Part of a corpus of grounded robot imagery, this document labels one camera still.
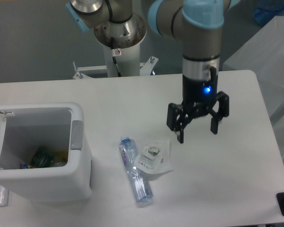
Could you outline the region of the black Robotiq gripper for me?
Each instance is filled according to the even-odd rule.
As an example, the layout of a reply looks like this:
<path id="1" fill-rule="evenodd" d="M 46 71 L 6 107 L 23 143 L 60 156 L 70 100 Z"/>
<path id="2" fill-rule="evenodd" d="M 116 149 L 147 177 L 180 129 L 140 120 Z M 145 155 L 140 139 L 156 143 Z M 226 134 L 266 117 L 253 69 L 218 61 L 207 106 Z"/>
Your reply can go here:
<path id="1" fill-rule="evenodd" d="M 218 133 L 219 122 L 228 117 L 230 113 L 229 96 L 220 91 L 217 93 L 218 76 L 214 80 L 195 80 L 182 77 L 182 104 L 169 103 L 167 113 L 167 126 L 173 131 L 179 143 L 184 143 L 184 128 L 192 121 L 210 114 L 213 134 Z M 218 111 L 213 110 L 216 101 L 219 103 Z"/>

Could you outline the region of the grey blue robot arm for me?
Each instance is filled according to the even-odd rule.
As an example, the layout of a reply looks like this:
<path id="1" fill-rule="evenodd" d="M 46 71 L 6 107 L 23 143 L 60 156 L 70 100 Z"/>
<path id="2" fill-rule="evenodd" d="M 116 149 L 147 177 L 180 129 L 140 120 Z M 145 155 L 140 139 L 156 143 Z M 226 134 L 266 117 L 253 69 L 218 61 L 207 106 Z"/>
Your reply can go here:
<path id="1" fill-rule="evenodd" d="M 229 0 L 156 0 L 148 19 L 133 12 L 130 0 L 70 0 L 65 7 L 82 31 L 93 30 L 106 53 L 110 77 L 140 74 L 140 54 L 134 50 L 147 28 L 183 43 L 182 103 L 168 105 L 167 126 L 180 143 L 193 120 L 211 115 L 211 132 L 229 115 L 229 96 L 218 91 L 224 13 Z"/>

